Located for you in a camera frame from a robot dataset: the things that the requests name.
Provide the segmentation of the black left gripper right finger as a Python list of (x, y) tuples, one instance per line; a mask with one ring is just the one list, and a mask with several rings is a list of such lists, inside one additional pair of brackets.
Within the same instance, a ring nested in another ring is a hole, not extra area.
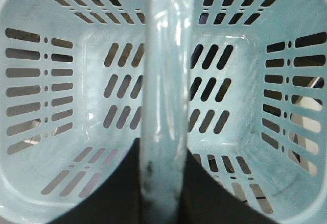
[(219, 185), (187, 152), (178, 223), (275, 223)]

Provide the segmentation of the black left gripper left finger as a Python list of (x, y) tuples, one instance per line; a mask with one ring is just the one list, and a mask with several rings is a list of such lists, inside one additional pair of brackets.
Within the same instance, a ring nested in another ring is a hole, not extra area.
[(51, 223), (140, 223), (139, 138), (113, 174), (80, 204)]

